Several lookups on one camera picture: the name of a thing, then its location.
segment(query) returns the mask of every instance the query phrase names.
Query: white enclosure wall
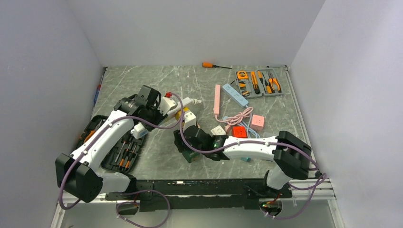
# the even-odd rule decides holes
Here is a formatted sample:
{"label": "white enclosure wall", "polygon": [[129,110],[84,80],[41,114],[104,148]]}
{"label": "white enclosure wall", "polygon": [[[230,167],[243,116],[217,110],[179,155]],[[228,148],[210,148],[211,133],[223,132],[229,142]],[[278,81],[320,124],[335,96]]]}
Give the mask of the white enclosure wall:
{"label": "white enclosure wall", "polygon": [[347,227],[403,227],[403,1],[326,0],[291,66]]}
{"label": "white enclosure wall", "polygon": [[64,0],[0,3],[0,227],[49,227],[102,67]]}
{"label": "white enclosure wall", "polygon": [[100,62],[291,64],[325,0],[67,0]]}

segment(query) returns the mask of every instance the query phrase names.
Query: tool kit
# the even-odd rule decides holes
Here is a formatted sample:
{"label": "tool kit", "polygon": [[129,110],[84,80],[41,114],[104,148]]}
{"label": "tool kit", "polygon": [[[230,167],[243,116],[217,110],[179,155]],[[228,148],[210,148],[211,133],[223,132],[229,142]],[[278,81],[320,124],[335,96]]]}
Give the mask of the tool kit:
{"label": "tool kit", "polygon": [[272,68],[240,70],[236,72],[236,77],[235,83],[245,99],[283,94],[276,71]]}
{"label": "tool kit", "polygon": [[[104,115],[96,115],[87,125],[80,138],[78,139],[76,148],[84,144],[104,122],[108,119]],[[101,162],[101,167],[109,171],[130,172],[133,170],[137,162],[138,154],[144,143],[145,137],[135,139],[128,131],[108,152]]]}

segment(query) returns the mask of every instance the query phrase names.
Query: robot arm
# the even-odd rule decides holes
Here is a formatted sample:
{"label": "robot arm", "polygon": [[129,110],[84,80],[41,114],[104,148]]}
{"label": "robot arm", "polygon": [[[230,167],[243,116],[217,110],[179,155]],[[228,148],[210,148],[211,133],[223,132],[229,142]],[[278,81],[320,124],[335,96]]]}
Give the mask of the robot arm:
{"label": "robot arm", "polygon": [[[182,100],[184,105],[200,102],[190,98]],[[81,147],[70,155],[58,156],[56,159],[58,186],[84,202],[92,201],[101,193],[135,191],[135,177],[132,175],[98,172],[102,160],[126,132],[130,131],[133,137],[138,139],[154,129],[149,124],[125,117],[135,116],[153,125],[159,125],[172,119],[180,109],[180,105],[173,99],[162,97],[160,92],[145,85],[138,94],[122,98],[105,123]],[[192,121],[192,118],[189,118],[187,124],[193,122],[195,123],[195,119]],[[70,166],[83,152],[85,156],[76,163],[69,175],[66,175]]]}
{"label": "robot arm", "polygon": [[[285,146],[272,144],[284,143],[292,145],[310,156],[312,153],[311,147],[289,132],[280,131],[278,136],[264,139],[253,139],[254,142],[261,142],[259,144],[240,143],[242,141],[251,141],[251,139],[240,139],[232,136],[228,137],[226,135],[216,135],[211,137],[196,126],[191,126],[184,130],[183,135],[193,148],[202,151],[225,147],[233,143],[238,144],[227,147],[220,152],[203,154],[214,161],[241,157],[274,161],[277,166],[269,170],[268,174],[265,176],[267,187],[273,191],[282,189],[284,185],[292,179],[306,180],[308,178],[310,161],[306,157],[293,149],[287,149]],[[175,131],[174,136],[175,145],[179,152],[186,157],[191,150],[183,143],[179,131]]]}
{"label": "robot arm", "polygon": [[[197,100],[189,98],[183,99],[182,102],[184,107],[191,103],[198,103]],[[158,91],[148,86],[143,86],[137,95],[121,99],[114,107],[107,121],[88,141],[70,155],[61,154],[58,156],[56,159],[58,186],[84,202],[92,201],[101,193],[136,191],[136,179],[132,175],[120,172],[97,172],[104,157],[126,132],[131,130],[131,134],[135,138],[140,138],[154,129],[153,126],[143,124],[135,118],[124,117],[139,117],[155,126],[173,118],[180,110],[181,107],[173,99],[162,97]],[[187,114],[184,119],[184,136],[194,148],[208,151],[231,143],[250,140],[228,136],[211,137],[197,128],[195,117],[192,116],[193,114],[190,111],[184,110],[184,112],[185,116]],[[182,154],[185,154],[185,151],[189,151],[189,148],[183,144],[178,130],[174,132],[174,136],[178,150]],[[304,180],[308,178],[309,160],[300,156],[298,152],[290,149],[285,151],[285,147],[270,145],[270,143],[275,142],[287,143],[302,149],[307,155],[310,155],[310,147],[297,137],[288,132],[280,132],[277,137],[253,140],[265,142],[266,144],[239,143],[217,153],[205,154],[205,156],[215,161],[240,157],[275,161],[278,166],[270,170],[265,177],[267,186],[274,190],[281,189],[291,179]],[[77,162],[76,159],[79,158],[82,152],[84,152],[85,156]],[[73,162],[76,162],[76,164],[71,173],[67,175],[67,171]]]}

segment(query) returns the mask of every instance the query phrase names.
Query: blue power strip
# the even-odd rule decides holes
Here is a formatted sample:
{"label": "blue power strip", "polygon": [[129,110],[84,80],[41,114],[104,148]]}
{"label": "blue power strip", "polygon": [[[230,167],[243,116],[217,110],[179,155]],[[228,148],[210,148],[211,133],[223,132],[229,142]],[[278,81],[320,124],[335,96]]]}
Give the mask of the blue power strip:
{"label": "blue power strip", "polygon": [[249,101],[243,98],[243,96],[232,88],[230,84],[227,83],[223,85],[222,89],[242,108],[246,108],[248,106]]}

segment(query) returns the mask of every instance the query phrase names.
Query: pink cube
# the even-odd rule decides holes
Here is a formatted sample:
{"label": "pink cube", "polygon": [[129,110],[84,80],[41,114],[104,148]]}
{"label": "pink cube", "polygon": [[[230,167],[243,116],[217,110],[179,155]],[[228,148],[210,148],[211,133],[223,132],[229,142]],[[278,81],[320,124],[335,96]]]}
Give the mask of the pink cube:
{"label": "pink cube", "polygon": [[250,122],[250,128],[256,132],[260,132],[264,126],[264,117],[260,115],[253,115]]}

